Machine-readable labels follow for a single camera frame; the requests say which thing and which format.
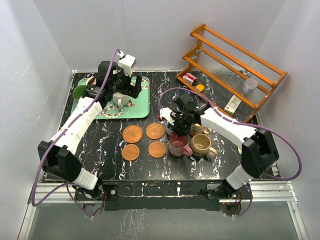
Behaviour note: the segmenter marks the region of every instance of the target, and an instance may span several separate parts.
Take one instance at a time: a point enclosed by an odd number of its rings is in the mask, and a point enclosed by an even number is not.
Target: mug handle
[[[185,145],[183,148],[184,148],[184,151],[183,151],[184,155],[190,157],[193,154],[192,149],[188,145]]]
[[[118,99],[118,108],[122,109],[121,98]]]
[[[216,156],[216,155],[218,154],[218,151],[215,150],[213,147],[210,147],[208,154],[209,154],[210,156]]]
[[[203,128],[203,133],[204,133],[204,134],[211,134],[211,133],[212,133],[212,129],[205,126],[205,127]]]

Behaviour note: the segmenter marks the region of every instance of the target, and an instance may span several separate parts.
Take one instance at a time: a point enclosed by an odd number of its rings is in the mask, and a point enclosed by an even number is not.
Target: cork coaster
[[[134,161],[139,157],[140,149],[137,145],[129,144],[122,150],[122,157],[127,161]]]
[[[144,132],[142,128],[137,125],[127,126],[122,133],[123,139],[130,144],[139,142]]]
[[[160,141],[154,141],[149,146],[149,154],[156,159],[163,157],[166,151],[166,145]]]
[[[165,129],[160,123],[151,123],[146,127],[146,135],[153,140],[161,138],[165,134]]]

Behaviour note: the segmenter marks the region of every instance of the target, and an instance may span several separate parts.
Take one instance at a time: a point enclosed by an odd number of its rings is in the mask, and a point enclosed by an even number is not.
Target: clear plastic cup
[[[243,92],[245,94],[252,94],[254,90],[257,88],[258,82],[252,78],[248,78],[244,82]]]

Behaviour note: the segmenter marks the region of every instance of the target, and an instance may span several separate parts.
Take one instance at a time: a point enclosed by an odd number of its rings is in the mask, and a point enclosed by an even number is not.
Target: white mug
[[[118,105],[119,109],[122,109],[123,105],[126,105],[129,102],[130,97],[128,95],[123,95],[120,92],[116,92],[112,95],[112,100]]]
[[[212,129],[205,127],[205,126],[201,126],[198,123],[196,124],[192,124],[191,128],[190,128],[190,135],[194,136],[197,134],[211,134],[212,133]]]

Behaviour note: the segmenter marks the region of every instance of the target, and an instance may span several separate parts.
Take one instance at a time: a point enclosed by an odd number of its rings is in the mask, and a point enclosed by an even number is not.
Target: beige mug
[[[112,100],[118,105],[119,109],[122,109],[123,106],[129,102],[130,97],[128,95],[123,95],[120,92],[116,92],[112,95]]]
[[[205,126],[201,126],[198,123],[192,124],[190,128],[190,135],[195,136],[197,134],[211,134],[212,129],[207,128]]]
[[[194,155],[198,157],[204,157],[209,154],[216,156],[217,150],[211,147],[211,140],[206,134],[197,134],[190,141],[190,148]]]

